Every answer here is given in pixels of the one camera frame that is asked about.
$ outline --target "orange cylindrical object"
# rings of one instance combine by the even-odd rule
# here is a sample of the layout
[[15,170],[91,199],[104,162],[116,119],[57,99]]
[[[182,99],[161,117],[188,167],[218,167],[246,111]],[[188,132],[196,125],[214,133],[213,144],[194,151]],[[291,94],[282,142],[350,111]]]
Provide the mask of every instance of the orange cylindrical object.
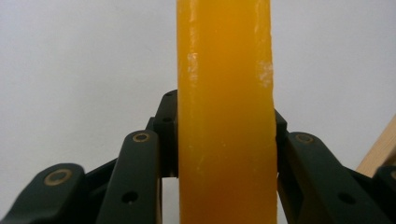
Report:
[[181,224],[276,223],[269,0],[177,0]]

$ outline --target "metal screw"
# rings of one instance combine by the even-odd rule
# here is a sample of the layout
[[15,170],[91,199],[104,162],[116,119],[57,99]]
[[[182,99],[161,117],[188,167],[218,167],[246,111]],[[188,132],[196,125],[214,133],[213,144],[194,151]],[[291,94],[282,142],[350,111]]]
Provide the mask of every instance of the metal screw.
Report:
[[314,142],[314,138],[305,133],[299,133],[296,135],[297,141],[305,144],[311,144]]
[[148,133],[137,133],[133,137],[134,141],[136,142],[147,142],[149,140]]
[[73,172],[69,169],[56,170],[46,176],[44,179],[44,184],[51,187],[60,185],[66,182],[72,176],[72,174]]
[[396,171],[392,171],[392,173],[390,173],[390,175],[393,177],[393,179],[396,180]]

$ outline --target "wooden plank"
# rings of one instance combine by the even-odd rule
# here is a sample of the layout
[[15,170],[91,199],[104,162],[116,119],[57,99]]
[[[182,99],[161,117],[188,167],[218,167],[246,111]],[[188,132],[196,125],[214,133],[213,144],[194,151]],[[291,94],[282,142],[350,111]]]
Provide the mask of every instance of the wooden plank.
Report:
[[396,165],[396,114],[361,161],[357,171],[372,177],[382,165]]

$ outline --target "yellow candle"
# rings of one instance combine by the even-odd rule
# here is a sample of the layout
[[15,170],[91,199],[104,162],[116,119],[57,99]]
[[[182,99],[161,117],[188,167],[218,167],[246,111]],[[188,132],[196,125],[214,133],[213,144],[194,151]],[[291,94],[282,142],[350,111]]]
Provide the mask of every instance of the yellow candle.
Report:
[[181,224],[276,223],[269,0],[177,0]]

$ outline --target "white wall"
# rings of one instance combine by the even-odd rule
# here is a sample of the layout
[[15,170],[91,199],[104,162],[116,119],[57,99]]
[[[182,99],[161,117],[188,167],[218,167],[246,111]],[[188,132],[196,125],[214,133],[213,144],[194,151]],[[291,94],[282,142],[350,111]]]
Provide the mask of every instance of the white wall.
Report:
[[[88,172],[144,129],[177,87],[175,5],[0,2],[0,217],[39,171],[73,162]],[[396,113],[396,3],[272,8],[277,110],[356,168]],[[178,221],[176,185],[165,182],[165,224]]]

